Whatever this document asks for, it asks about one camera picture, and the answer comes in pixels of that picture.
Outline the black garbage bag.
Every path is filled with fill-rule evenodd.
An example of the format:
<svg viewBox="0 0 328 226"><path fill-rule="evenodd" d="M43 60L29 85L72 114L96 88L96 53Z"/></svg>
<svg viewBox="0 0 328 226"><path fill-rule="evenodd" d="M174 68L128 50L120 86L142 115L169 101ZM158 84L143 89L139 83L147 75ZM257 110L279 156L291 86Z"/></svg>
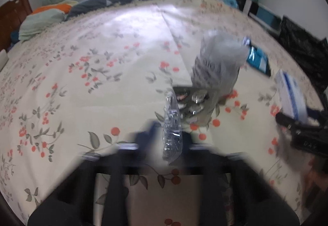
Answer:
<svg viewBox="0 0 328 226"><path fill-rule="evenodd" d="M317 39L284 16L278 42L305 72L315 89L324 92L327 88L327 39Z"/></svg>

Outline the floral bed sheet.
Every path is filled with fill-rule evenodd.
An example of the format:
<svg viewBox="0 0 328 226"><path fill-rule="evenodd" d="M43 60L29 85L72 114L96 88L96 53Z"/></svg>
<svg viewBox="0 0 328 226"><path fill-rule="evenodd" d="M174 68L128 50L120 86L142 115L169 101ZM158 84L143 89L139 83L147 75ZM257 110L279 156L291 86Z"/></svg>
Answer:
<svg viewBox="0 0 328 226"><path fill-rule="evenodd" d="M107 154L151 120L165 94L190 85L206 32L250 37L285 71L307 104L320 108L309 79L261 27L218 0L150 0L102 8L56 24L9 52L1 70L1 194L26 225L64 174L87 152ZM275 122L281 111L273 77L241 67L226 102L204 127L185 124L196 142L219 153L245 153L300 221L309 154L289 145Z"/></svg>

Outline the blue snack wrapper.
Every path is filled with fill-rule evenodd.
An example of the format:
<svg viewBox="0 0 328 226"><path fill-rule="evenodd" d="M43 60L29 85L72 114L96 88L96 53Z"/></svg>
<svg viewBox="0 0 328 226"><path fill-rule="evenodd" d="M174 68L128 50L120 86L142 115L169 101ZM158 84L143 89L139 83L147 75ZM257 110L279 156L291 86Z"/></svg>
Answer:
<svg viewBox="0 0 328 226"><path fill-rule="evenodd" d="M269 65L269 59L262 49L254 46L249 37L243 39L243 44L249 48L249 54L246 62L257 71L271 77L271 68Z"/></svg>

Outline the wooden headboard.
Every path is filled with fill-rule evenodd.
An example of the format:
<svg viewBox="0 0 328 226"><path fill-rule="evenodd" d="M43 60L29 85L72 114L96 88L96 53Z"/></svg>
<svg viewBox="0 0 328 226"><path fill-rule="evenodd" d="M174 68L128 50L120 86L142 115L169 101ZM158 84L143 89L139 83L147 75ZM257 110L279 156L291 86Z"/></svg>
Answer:
<svg viewBox="0 0 328 226"><path fill-rule="evenodd" d="M23 21L32 13L29 0L11 0L0 8L1 51L11 44L11 33L20 28Z"/></svg>

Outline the silver pill blister pack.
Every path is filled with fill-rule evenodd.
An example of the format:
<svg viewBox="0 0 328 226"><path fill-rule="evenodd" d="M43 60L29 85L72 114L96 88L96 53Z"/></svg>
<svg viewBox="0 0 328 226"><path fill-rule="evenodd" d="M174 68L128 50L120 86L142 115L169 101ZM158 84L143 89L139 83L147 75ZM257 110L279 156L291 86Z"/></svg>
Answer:
<svg viewBox="0 0 328 226"><path fill-rule="evenodd" d="M219 92L211 88L174 86L165 94L163 115L163 159L176 160L183 150L182 125L204 127L219 101Z"/></svg>

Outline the blue white medicine box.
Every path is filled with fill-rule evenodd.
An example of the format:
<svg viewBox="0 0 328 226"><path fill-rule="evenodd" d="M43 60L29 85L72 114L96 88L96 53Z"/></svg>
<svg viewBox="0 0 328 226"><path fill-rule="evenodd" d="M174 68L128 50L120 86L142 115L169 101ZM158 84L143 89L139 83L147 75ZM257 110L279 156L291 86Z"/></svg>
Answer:
<svg viewBox="0 0 328 226"><path fill-rule="evenodd" d="M307 106L304 95L296 79L280 69L275 76L275 81L283 114L301 123L307 124Z"/></svg>

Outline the white pillow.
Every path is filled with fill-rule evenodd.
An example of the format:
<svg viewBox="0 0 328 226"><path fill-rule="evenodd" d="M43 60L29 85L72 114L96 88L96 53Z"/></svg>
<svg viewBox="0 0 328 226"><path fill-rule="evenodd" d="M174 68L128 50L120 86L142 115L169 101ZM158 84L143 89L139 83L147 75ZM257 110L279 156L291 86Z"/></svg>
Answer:
<svg viewBox="0 0 328 226"><path fill-rule="evenodd" d="M1 50L0 51L0 71L3 70L4 66L8 62L9 57L7 55L6 50Z"/></svg>

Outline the teal storage boxes shelf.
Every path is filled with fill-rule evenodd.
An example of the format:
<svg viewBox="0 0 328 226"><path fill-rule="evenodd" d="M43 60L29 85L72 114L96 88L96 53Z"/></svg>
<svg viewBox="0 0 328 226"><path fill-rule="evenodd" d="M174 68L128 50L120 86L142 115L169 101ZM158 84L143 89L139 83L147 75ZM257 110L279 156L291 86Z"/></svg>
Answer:
<svg viewBox="0 0 328 226"><path fill-rule="evenodd" d="M252 0L246 0L242 12L256 21L270 34L274 36L278 36L280 34L282 18L273 13L264 5Z"/></svg>

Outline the striped green orange pillow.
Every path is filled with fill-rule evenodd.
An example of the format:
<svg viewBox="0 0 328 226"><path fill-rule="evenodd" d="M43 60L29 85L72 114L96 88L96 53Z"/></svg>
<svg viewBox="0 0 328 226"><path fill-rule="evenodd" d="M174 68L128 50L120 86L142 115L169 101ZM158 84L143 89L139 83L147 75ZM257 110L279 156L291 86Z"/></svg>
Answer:
<svg viewBox="0 0 328 226"><path fill-rule="evenodd" d="M63 3L57 5L42 6L28 15L19 27L18 39L27 41L45 28L65 20L72 5Z"/></svg>

